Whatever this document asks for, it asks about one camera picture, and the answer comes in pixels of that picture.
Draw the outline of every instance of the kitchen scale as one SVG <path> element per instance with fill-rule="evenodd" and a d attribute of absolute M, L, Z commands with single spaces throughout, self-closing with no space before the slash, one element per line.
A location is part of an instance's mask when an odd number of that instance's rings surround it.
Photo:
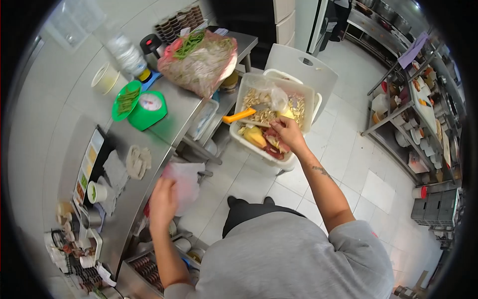
<path fill-rule="evenodd" d="M 118 114 L 118 97 L 125 94 L 126 89 L 129 91 L 140 89 L 140 93 L 134 99 L 130 111 Z M 141 82 L 136 80 L 121 89 L 111 108 L 111 117 L 115 122 L 128 118 L 134 128 L 144 131 L 166 116 L 168 110 L 163 94 L 158 91 L 147 90 L 141 92 L 141 90 Z"/>

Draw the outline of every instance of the refrigerator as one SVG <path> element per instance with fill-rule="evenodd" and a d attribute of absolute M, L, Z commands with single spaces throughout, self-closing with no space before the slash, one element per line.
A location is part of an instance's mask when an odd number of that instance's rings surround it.
<path fill-rule="evenodd" d="M 322 28 L 329 0 L 300 0 L 295 2 L 295 48 L 313 54 L 322 41 Z"/>

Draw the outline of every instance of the knife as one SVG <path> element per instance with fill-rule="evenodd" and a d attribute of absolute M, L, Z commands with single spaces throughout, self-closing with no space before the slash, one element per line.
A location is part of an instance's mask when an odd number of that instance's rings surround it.
<path fill-rule="evenodd" d="M 246 110 L 241 111 L 239 113 L 236 113 L 234 115 L 223 116 L 222 121 L 225 122 L 225 123 L 235 122 L 235 121 L 238 121 L 242 118 L 248 117 L 249 115 L 253 115 L 257 111 L 264 110 L 266 108 L 269 108 L 269 105 L 266 104 L 266 103 L 260 103 L 260 104 L 257 104 L 257 105 L 253 105 L 253 106 L 250 106 L 249 108 L 247 108 Z"/>

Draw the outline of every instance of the purple cloth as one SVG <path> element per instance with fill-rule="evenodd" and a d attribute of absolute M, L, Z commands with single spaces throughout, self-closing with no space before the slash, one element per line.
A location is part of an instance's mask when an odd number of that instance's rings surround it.
<path fill-rule="evenodd" d="M 412 60 L 415 59 L 427 39 L 428 34 L 426 34 L 426 32 L 422 32 L 422 34 L 420 34 L 420 36 L 418 36 L 417 39 L 410 45 L 407 52 L 403 53 L 403 55 L 398 58 L 398 62 L 403 69 L 405 69 L 412 62 Z"/>

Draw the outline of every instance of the kitchen worker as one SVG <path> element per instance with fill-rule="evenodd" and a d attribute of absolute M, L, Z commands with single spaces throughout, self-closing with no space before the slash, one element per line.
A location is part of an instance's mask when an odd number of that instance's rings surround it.
<path fill-rule="evenodd" d="M 223 239 L 203 256 L 199 281 L 174 248 L 168 225 L 176 212 L 174 181 L 160 178 L 150 199 L 150 231 L 166 299 L 388 298 L 393 272 L 385 248 L 355 220 L 337 184 L 305 144 L 293 119 L 270 125 L 298 157 L 329 232 L 300 213 L 228 198 Z"/>
<path fill-rule="evenodd" d="M 335 16 L 337 17 L 337 24 L 332 29 L 332 34 L 329 37 L 329 41 L 340 42 L 341 32 L 345 32 L 347 27 L 348 16 L 352 10 L 352 0 L 331 0 L 335 7 Z"/>

